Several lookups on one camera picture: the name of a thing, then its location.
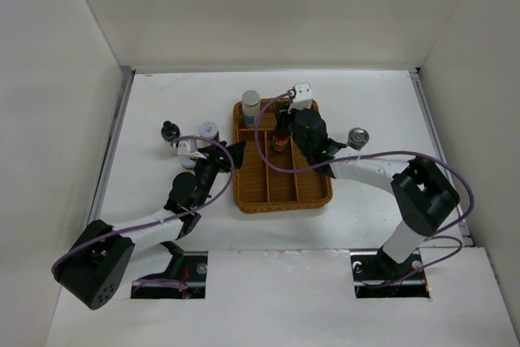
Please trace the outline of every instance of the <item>robotic arm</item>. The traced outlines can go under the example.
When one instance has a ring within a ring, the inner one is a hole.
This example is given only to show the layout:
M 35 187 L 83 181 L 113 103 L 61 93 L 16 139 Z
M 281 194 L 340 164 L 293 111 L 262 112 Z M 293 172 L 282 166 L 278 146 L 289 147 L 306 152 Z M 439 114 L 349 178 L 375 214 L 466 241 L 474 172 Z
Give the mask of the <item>robotic arm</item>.
M 238 142 L 226 149 L 235 168 L 240 168 L 245 142 Z M 179 153 L 196 157 L 197 164 L 193 173 L 182 172 L 175 177 L 166 205 L 161 210 L 127 223 L 109 225 L 100 219 L 93 221 L 81 233 L 71 250 L 114 231 L 129 232 L 100 240 L 53 268 L 54 278 L 89 309 L 96 310 L 105 305 L 122 283 L 143 278 L 144 272 L 148 274 L 144 277 L 147 280 L 173 279 L 179 270 L 183 251 L 172 241 L 188 235 L 201 215 L 192 212 L 179 219 L 165 219 L 206 203 L 216 176 L 231 170 L 227 155 L 215 145 L 198 150 L 195 142 L 184 142 L 179 145 Z M 157 224 L 147 229 L 126 229 L 147 223 Z M 172 255 L 168 265 L 148 256 L 139 257 L 140 252 L 155 245 L 166 247 Z
M 289 90 L 291 102 L 282 103 L 276 111 L 277 126 L 282 134 L 290 134 L 309 165 L 331 161 L 359 151 L 368 141 L 368 132 L 353 128 L 345 144 L 332 140 L 327 125 L 317 111 L 311 109 L 313 95 L 308 83 Z M 407 166 L 391 168 L 402 171 L 391 175 L 388 161 L 361 160 L 333 162 L 316 168 L 316 172 L 334 179 L 356 180 L 382 189 L 396 198 L 403 220 L 378 251 L 375 264 L 385 279 L 397 278 L 401 265 L 446 220 L 460 201 L 457 191 L 434 162 L 414 158 Z

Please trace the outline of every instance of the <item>spice jar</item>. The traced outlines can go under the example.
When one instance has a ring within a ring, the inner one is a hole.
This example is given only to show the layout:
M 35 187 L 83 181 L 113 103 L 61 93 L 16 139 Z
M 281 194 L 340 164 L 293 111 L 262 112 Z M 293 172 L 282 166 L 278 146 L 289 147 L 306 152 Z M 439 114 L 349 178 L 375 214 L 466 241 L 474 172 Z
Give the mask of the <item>spice jar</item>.
M 288 131 L 287 111 L 277 110 L 275 117 L 276 127 L 271 138 L 271 148 L 276 152 L 283 152 L 289 145 L 291 137 Z
M 171 142 L 180 137 L 179 127 L 170 121 L 164 121 L 161 128 L 161 137 L 167 143 L 168 152 L 176 156 L 177 145 L 172 145 Z
M 217 126 L 217 124 L 215 122 L 207 121 L 207 122 L 203 123 L 198 128 L 198 134 L 200 134 L 201 137 L 209 138 L 210 140 L 213 140 L 213 141 L 217 141 L 217 142 L 220 141 L 219 127 Z M 210 143 L 203 141 L 202 144 L 209 145 Z
M 242 94 L 242 113 L 244 114 L 244 125 L 254 128 L 258 114 L 260 113 L 260 94 L 250 89 Z

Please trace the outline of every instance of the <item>small bottle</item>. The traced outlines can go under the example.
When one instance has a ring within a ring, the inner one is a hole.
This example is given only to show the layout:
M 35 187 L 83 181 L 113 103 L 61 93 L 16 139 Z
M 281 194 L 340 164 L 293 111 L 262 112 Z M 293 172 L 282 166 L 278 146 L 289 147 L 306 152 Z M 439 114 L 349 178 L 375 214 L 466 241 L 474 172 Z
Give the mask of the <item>small bottle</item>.
M 168 151 L 176 156 L 177 145 L 172 145 L 171 142 L 180 137 L 179 127 L 170 121 L 164 121 L 162 123 L 161 137 L 167 143 Z
M 215 122 L 207 121 L 207 122 L 203 123 L 198 128 L 198 134 L 200 134 L 201 137 L 209 138 L 210 140 L 213 140 L 213 141 L 217 141 L 217 142 L 220 141 L 219 127 L 217 126 L 217 124 Z
M 258 114 L 260 113 L 260 94 L 250 89 L 242 94 L 242 113 L 244 114 L 244 125 L 254 128 Z
M 283 152 L 287 149 L 291 134 L 288 131 L 287 111 L 276 111 L 276 127 L 271 138 L 271 148 L 276 152 Z
M 361 150 L 363 146 L 368 144 L 370 135 L 365 129 L 352 128 L 349 132 L 349 138 L 347 139 L 347 145 L 354 150 Z
M 197 165 L 197 162 L 195 160 L 192 160 L 191 158 L 189 158 L 189 156 L 186 156 L 185 154 L 183 154 L 182 156 L 180 156 L 180 165 L 184 169 L 192 171 L 195 168 L 195 166 Z

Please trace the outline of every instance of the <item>white table surface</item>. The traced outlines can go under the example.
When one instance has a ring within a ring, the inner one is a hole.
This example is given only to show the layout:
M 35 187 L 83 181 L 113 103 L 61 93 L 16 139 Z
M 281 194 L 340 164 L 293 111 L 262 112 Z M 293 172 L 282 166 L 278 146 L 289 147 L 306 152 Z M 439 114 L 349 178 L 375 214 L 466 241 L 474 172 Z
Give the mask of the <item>white table surface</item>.
M 518 346 L 483 249 L 426 275 L 430 299 L 356 299 L 349 251 L 210 251 L 204 300 L 129 300 L 127 284 L 91 311 L 63 290 L 47 347 Z
M 344 141 L 349 129 L 365 128 L 365 153 L 416 150 L 434 154 L 410 74 L 404 71 L 324 70 L 214 72 L 137 75 L 123 120 L 101 218 L 108 223 L 149 215 L 161 208 L 171 181 L 182 172 L 179 159 L 160 137 L 165 120 L 184 135 L 215 121 L 220 139 L 232 141 L 232 108 L 247 89 L 272 98 L 296 83 L 309 82 L 329 133 Z M 227 175 L 219 175 L 215 194 Z M 197 227 L 178 244 L 208 249 L 358 249 L 380 247 L 401 221 L 395 199 L 378 189 L 333 180 L 334 197 L 317 210 L 246 215 L 230 188 L 201 211 Z M 460 238 L 457 227 L 448 231 Z M 451 246 L 451 241 L 427 245 Z

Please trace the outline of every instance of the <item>white wall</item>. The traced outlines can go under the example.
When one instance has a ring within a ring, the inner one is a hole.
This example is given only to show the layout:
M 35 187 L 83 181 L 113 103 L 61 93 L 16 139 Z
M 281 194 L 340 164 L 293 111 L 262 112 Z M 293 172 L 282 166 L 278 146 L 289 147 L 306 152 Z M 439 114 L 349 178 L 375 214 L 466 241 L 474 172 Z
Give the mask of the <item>white wall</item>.
M 421 70 L 448 160 L 474 186 L 469 220 L 520 332 L 520 0 L 461 0 Z
M 88 0 L 132 67 L 418 67 L 459 0 Z
M 121 74 L 85 0 L 0 0 L 0 345 L 45 344 Z

